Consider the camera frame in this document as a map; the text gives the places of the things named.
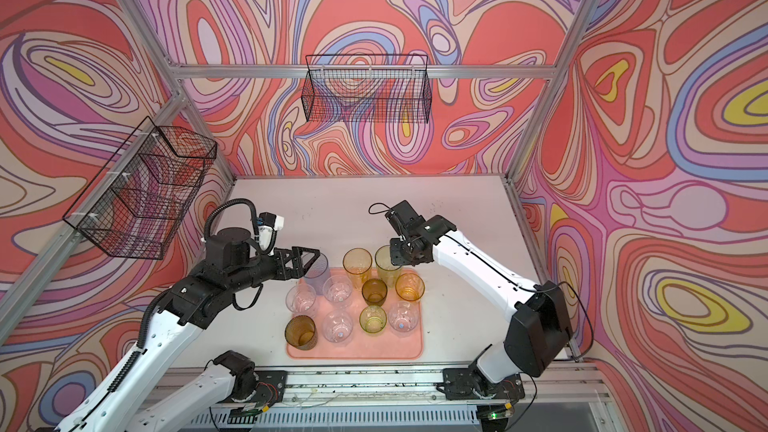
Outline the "tall pale blue cup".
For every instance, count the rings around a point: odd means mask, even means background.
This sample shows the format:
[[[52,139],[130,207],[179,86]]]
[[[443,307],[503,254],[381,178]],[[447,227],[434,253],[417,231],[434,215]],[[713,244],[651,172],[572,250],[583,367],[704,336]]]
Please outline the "tall pale blue cup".
[[[303,282],[314,289],[318,295],[323,294],[323,286],[330,277],[330,266],[325,254],[320,253],[303,277]]]

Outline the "tall light green cup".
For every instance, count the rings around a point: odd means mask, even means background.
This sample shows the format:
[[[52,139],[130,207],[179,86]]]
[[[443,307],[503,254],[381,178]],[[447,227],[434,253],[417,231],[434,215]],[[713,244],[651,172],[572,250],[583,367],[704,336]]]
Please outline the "tall light green cup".
[[[374,261],[378,278],[384,281],[389,288],[394,288],[403,267],[392,263],[390,246],[380,247],[375,253]]]

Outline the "short yellow cup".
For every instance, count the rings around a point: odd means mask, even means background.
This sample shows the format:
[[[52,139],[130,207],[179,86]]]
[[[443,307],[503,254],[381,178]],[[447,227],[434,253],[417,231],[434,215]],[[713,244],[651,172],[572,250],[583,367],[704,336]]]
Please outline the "short yellow cup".
[[[426,290],[423,279],[414,272],[401,274],[396,283],[395,291],[401,300],[408,302],[420,301]]]

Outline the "tall amber yellow cup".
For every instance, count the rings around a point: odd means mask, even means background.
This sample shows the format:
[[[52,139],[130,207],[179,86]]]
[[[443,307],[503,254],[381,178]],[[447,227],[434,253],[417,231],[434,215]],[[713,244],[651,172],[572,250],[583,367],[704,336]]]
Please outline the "tall amber yellow cup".
[[[343,268],[356,289],[372,278],[373,257],[365,248],[350,249],[343,257]]]

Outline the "brown dimpled cup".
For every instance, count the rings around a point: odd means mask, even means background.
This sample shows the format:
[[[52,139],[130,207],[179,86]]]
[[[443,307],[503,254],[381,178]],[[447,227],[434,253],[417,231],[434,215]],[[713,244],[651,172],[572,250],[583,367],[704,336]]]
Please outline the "brown dimpled cup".
[[[363,283],[361,292],[368,306],[383,306],[387,299],[388,286],[381,279],[371,278]]]
[[[287,344],[295,349],[302,351],[313,349],[318,341],[318,330],[314,319],[307,315],[292,317],[285,327],[284,337]]]

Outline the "brown dimpled cup front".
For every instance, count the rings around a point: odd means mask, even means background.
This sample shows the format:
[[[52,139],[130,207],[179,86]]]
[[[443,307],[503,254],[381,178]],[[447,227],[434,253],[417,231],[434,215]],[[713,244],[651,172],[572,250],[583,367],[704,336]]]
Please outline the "brown dimpled cup front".
[[[313,349],[318,341],[318,330],[314,319],[307,315],[292,317],[285,327],[284,337],[287,344],[295,349],[302,351]]]

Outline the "clear faceted cup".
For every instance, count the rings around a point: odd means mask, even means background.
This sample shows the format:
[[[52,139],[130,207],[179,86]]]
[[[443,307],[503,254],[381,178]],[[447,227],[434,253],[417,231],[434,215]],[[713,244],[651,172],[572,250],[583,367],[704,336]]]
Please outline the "clear faceted cup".
[[[326,341],[341,344],[348,341],[353,333],[354,323],[344,310],[329,312],[321,323],[321,332]]]
[[[335,308],[349,307],[354,292],[354,285],[346,275],[333,275],[323,285],[324,298]]]

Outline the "short bright green cup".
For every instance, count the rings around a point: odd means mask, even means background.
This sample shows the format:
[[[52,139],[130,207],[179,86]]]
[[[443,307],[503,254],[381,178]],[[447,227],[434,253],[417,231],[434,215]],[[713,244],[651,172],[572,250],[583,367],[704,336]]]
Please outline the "short bright green cup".
[[[378,305],[367,306],[359,314],[359,325],[367,334],[375,335],[383,332],[387,322],[387,312]]]

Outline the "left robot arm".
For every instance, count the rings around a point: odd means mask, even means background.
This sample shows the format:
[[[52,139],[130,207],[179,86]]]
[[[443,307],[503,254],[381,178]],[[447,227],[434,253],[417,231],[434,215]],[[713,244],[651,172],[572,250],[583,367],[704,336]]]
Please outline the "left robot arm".
[[[223,400],[250,400],[261,383],[255,365],[226,351],[179,390],[149,408],[143,405],[180,354],[221,312],[242,310],[238,292],[262,292],[268,281],[299,280],[320,258],[316,248],[277,247],[283,226],[283,217],[258,211],[246,198],[214,209],[203,227],[203,259],[150,302],[129,353],[56,430],[179,431]]]

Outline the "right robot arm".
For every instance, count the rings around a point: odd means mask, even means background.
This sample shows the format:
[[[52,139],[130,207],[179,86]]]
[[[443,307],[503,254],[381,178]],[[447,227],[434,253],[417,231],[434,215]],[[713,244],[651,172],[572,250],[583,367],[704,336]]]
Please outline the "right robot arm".
[[[504,339],[483,349],[467,367],[474,389],[482,394],[509,376],[537,378],[559,360],[574,331],[565,281],[538,284],[492,258],[441,215],[430,219],[403,200],[394,206],[375,202],[370,215],[382,214],[396,236],[389,241],[395,266],[436,263],[457,274],[493,305],[508,323]]]

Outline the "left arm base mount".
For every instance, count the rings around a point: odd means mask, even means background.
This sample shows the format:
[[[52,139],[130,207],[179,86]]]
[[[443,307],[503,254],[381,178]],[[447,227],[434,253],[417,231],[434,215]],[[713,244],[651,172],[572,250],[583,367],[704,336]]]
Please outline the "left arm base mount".
[[[224,403],[252,403],[257,406],[274,406],[283,401],[288,378],[286,370],[256,369],[230,373],[234,378],[232,391]]]

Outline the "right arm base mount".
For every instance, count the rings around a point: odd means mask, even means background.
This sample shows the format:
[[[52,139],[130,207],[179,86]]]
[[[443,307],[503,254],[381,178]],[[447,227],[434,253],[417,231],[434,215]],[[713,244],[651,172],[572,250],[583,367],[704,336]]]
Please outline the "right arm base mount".
[[[435,389],[448,400],[504,400],[515,404],[526,396],[519,375],[492,383],[470,367],[443,369]]]

